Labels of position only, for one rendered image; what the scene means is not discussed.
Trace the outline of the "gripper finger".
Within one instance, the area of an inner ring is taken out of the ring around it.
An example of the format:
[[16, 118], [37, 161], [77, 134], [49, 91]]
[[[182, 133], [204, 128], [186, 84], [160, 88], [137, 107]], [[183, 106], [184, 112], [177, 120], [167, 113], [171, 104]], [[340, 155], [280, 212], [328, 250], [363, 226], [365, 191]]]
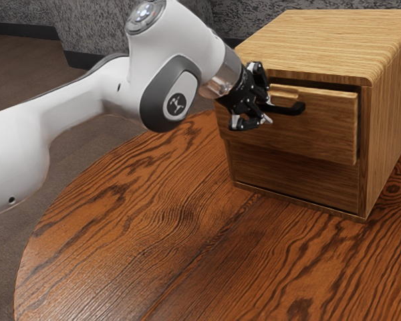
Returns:
[[228, 128], [232, 131], [246, 131], [258, 128], [262, 124], [273, 124], [273, 120], [266, 114], [249, 119], [244, 119], [241, 115], [233, 114], [229, 120]]
[[270, 103], [269, 96], [269, 80], [267, 79], [266, 71], [261, 62], [249, 62], [247, 64], [247, 69], [251, 72], [253, 76], [253, 89], [252, 92], [255, 93], [257, 101], [259, 103]]

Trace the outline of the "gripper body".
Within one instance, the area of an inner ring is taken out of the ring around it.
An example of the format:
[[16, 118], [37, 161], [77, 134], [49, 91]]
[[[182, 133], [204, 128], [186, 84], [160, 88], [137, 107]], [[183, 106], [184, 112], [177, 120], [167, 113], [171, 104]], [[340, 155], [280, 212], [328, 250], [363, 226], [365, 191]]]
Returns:
[[244, 66], [241, 66], [240, 78], [231, 89], [231, 91], [218, 99], [216, 102], [224, 106], [231, 114], [246, 114], [247, 116], [256, 116], [254, 109], [246, 103], [254, 101], [254, 93], [251, 88], [255, 85], [252, 73]]

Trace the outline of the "wooden drawer with black handle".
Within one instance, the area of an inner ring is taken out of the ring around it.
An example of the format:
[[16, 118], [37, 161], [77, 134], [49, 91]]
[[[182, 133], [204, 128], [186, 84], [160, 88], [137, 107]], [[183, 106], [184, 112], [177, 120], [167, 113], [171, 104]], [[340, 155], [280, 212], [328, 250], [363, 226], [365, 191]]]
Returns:
[[248, 131], [229, 130], [231, 115], [215, 105], [222, 138], [331, 161], [354, 165], [357, 160], [358, 94], [341, 90], [272, 84], [271, 101], [290, 107], [305, 103], [298, 116], [268, 113], [272, 124], [262, 124]]

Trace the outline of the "small wooden drawer cabinet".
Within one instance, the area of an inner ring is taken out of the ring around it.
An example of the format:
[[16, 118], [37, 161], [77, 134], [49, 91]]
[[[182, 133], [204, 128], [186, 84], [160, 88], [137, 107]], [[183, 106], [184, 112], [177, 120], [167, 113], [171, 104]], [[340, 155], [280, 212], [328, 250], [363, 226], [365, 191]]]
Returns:
[[357, 93], [358, 148], [343, 165], [222, 138], [234, 184], [365, 221], [401, 155], [401, 9], [289, 10], [236, 51], [270, 86]]

